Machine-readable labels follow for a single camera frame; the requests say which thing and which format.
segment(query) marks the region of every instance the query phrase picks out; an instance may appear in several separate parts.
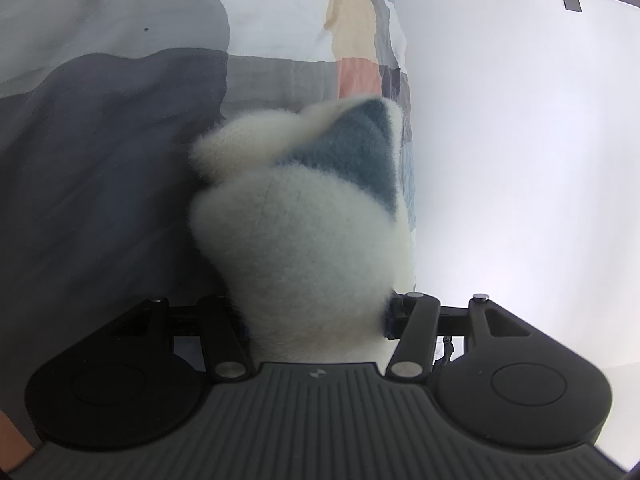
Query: beige fabric patch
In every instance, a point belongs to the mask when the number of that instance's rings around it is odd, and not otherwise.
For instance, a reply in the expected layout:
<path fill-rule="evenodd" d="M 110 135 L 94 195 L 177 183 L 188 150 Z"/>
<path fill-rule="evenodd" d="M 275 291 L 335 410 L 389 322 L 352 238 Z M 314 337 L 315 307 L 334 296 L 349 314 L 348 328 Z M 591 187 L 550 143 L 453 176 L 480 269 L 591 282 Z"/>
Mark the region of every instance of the beige fabric patch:
<path fill-rule="evenodd" d="M 371 0 L 329 0 L 324 28 L 334 35 L 336 60 L 360 57 L 378 63 L 374 43 L 376 11 Z"/>

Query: blue plush ear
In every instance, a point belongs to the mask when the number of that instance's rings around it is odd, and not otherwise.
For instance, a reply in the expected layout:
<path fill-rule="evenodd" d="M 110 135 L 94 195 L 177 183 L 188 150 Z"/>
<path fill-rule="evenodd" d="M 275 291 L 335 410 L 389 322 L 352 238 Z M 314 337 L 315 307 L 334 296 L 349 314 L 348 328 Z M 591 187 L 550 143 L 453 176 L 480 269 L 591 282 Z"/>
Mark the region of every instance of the blue plush ear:
<path fill-rule="evenodd" d="M 386 100 L 373 98 L 345 111 L 327 132 L 293 150 L 280 166 L 301 164 L 358 186 L 395 215 L 398 208 L 394 124 Z"/>

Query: fluffy white plush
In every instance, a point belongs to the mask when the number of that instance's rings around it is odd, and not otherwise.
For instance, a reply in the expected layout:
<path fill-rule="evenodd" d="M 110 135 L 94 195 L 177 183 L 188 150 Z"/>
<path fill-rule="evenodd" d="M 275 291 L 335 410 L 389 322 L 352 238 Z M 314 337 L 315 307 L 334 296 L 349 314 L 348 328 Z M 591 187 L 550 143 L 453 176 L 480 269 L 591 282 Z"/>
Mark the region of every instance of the fluffy white plush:
<path fill-rule="evenodd" d="M 191 150 L 191 165 L 202 178 L 217 184 L 224 182 L 317 139 L 342 113 L 367 98 L 370 97 L 325 101 L 308 106 L 299 114 L 285 110 L 243 114 L 198 139 Z M 394 113 L 398 112 L 402 117 L 396 106 Z"/>
<path fill-rule="evenodd" d="M 392 288 L 412 288 L 399 183 L 391 215 L 336 174 L 273 163 L 364 99 L 254 112 L 194 146 L 194 167 L 215 184 L 193 201 L 193 236 L 244 315 L 257 363 L 377 362 L 383 370 L 395 348 L 382 314 Z M 397 151 L 402 113 L 384 102 Z M 397 170 L 397 153 L 395 161 Z"/>

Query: metal pin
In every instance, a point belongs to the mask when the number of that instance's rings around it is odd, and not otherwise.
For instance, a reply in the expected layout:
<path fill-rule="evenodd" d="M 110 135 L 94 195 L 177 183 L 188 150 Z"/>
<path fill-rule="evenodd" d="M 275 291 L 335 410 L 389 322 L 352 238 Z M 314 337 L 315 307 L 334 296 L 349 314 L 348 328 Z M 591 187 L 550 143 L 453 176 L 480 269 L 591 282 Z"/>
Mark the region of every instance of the metal pin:
<path fill-rule="evenodd" d="M 246 368 L 237 361 L 223 361 L 214 368 L 216 375 L 225 379 L 237 379 L 246 373 Z"/>
<path fill-rule="evenodd" d="M 400 361 L 392 365 L 391 371 L 396 377 L 410 379 L 420 375 L 422 367 L 413 361 Z"/>

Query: pink fabric patch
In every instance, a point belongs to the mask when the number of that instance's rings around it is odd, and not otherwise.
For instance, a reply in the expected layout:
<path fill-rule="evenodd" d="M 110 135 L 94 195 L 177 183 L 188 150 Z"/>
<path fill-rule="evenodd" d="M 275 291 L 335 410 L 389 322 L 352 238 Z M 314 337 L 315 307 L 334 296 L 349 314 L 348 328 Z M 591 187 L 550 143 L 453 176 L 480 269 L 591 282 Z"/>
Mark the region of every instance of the pink fabric patch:
<path fill-rule="evenodd" d="M 361 57 L 345 57 L 338 64 L 338 97 L 382 93 L 382 78 L 377 63 Z"/>

